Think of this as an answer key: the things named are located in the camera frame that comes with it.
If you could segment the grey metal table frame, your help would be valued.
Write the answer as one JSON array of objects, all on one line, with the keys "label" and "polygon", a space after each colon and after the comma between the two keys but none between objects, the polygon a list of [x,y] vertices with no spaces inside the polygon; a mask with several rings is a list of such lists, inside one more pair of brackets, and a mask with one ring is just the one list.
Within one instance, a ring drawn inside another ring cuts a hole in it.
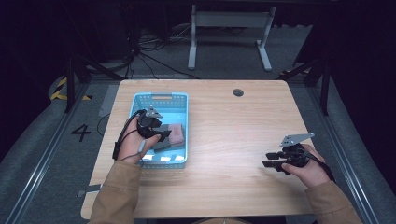
[{"label": "grey metal table frame", "polygon": [[256,46],[260,54],[262,65],[265,71],[271,71],[266,42],[275,18],[276,8],[271,7],[266,12],[223,12],[223,11],[200,11],[196,5],[191,6],[191,44],[188,59],[188,68],[195,69],[197,53],[197,27],[241,27],[241,28],[262,28],[262,38],[256,41]]}]

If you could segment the person's left hand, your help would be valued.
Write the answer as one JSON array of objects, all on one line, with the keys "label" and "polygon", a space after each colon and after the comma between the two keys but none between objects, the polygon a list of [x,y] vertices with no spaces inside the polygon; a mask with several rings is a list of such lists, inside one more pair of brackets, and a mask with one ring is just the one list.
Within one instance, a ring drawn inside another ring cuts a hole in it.
[{"label": "person's left hand", "polygon": [[117,157],[118,161],[138,164],[148,150],[160,139],[158,134],[148,139],[142,137],[137,131],[137,120],[138,117],[132,119],[125,134],[121,138],[120,152]]}]

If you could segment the aluminium floor rail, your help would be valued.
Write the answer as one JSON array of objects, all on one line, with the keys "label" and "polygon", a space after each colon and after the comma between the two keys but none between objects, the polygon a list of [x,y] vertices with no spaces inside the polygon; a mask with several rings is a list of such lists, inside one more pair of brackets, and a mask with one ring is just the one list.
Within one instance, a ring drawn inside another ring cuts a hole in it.
[{"label": "aluminium floor rail", "polygon": [[88,88],[77,87],[77,100],[68,112],[64,101],[52,102],[0,163],[0,224],[21,223]]},{"label": "aluminium floor rail", "polygon": [[349,190],[353,195],[354,201],[358,206],[358,210],[361,213],[363,221],[366,224],[378,224],[378,219],[375,211],[367,198],[367,195],[361,185],[359,178],[355,173],[355,170],[353,169],[349,159],[347,158],[347,154],[342,147],[338,135],[336,134],[330,119],[325,116],[324,112],[322,111],[319,95],[316,89],[307,88],[306,90],[311,100],[313,101],[313,104],[315,105],[315,109],[319,113],[320,120],[326,130],[327,135],[329,135],[330,137],[333,154],[337,159],[338,164],[340,165],[340,169],[343,173]]}]

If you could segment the black metal stand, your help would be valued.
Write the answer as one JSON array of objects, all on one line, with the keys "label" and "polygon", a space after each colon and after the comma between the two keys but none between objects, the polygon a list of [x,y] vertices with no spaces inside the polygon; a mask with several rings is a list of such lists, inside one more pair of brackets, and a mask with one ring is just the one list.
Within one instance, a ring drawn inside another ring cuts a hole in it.
[{"label": "black metal stand", "polygon": [[322,113],[327,116],[331,77],[330,65],[327,59],[315,59],[311,62],[303,63],[290,71],[282,71],[277,80],[288,80],[298,74],[301,74],[305,70],[308,71],[307,76],[304,79],[306,87],[315,87],[318,81],[321,80],[319,105]]},{"label": "black metal stand", "polygon": [[71,111],[77,100],[76,91],[75,91],[75,77],[77,77],[79,82],[82,84],[88,84],[92,79],[92,76],[90,75],[87,66],[90,66],[95,70],[98,70],[101,74],[104,74],[114,80],[123,80],[123,77],[103,67],[101,64],[89,60],[83,57],[82,55],[73,54],[69,58],[66,66],[67,100],[66,100],[65,113]]}]

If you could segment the grey glove with pink cuff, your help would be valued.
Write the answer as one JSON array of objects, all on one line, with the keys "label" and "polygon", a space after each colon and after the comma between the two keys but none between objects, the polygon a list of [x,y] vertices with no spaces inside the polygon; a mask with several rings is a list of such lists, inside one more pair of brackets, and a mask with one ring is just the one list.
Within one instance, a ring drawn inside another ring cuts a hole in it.
[{"label": "grey glove with pink cuff", "polygon": [[181,123],[164,124],[163,131],[171,132],[163,141],[168,141],[173,147],[179,147],[185,144],[184,129]]},{"label": "grey glove with pink cuff", "polygon": [[168,141],[158,142],[152,148],[154,151],[162,151],[172,148],[173,146]]}]

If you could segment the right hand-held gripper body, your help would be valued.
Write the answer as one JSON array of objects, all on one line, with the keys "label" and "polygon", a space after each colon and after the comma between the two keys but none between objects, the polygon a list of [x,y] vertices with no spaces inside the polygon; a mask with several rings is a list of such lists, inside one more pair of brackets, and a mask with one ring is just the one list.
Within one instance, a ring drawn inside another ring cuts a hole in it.
[{"label": "right hand-held gripper body", "polygon": [[288,163],[296,167],[304,167],[308,163],[308,153],[302,146],[302,142],[314,136],[313,133],[286,135],[280,143],[282,163]]}]

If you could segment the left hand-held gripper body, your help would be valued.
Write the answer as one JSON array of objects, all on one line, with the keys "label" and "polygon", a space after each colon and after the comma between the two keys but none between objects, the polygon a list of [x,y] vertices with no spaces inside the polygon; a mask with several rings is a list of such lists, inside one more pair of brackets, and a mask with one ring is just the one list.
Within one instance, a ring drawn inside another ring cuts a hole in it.
[{"label": "left hand-held gripper body", "polygon": [[160,122],[162,117],[163,116],[152,105],[148,109],[143,109],[137,120],[137,130],[139,134],[144,138],[162,134],[159,131],[155,131],[155,128],[159,128],[162,125]]}]

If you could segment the light blue plastic basket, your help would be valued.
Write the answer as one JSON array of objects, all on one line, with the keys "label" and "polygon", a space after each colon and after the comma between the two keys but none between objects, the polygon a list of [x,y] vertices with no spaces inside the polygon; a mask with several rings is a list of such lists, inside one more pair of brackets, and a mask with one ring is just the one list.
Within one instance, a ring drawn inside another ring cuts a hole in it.
[{"label": "light blue plastic basket", "polygon": [[184,92],[139,92],[134,95],[129,116],[140,115],[143,109],[153,106],[163,117],[162,125],[181,123],[185,144],[167,150],[149,149],[139,162],[146,169],[182,169],[188,158],[189,148],[189,97]]}]

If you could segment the person's right hand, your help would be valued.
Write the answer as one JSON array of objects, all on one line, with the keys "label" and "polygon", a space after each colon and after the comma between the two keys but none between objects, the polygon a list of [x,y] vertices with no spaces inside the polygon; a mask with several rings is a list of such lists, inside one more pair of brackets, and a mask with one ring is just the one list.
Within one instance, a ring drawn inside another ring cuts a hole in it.
[{"label": "person's right hand", "polygon": [[288,163],[283,163],[281,167],[297,176],[309,189],[331,181],[317,161],[309,160],[305,167],[295,167]]}]

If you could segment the grey floor tape strip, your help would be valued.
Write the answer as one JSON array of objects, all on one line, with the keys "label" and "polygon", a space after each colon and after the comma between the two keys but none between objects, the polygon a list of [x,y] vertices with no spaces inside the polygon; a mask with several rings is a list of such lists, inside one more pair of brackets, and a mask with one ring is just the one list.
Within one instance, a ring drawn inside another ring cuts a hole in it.
[{"label": "grey floor tape strip", "polygon": [[118,85],[109,85],[108,86],[104,100],[103,100],[102,105],[99,109],[99,113],[98,113],[99,117],[102,118],[111,112],[113,104],[114,104],[114,100],[116,98],[118,88],[119,88]]}]

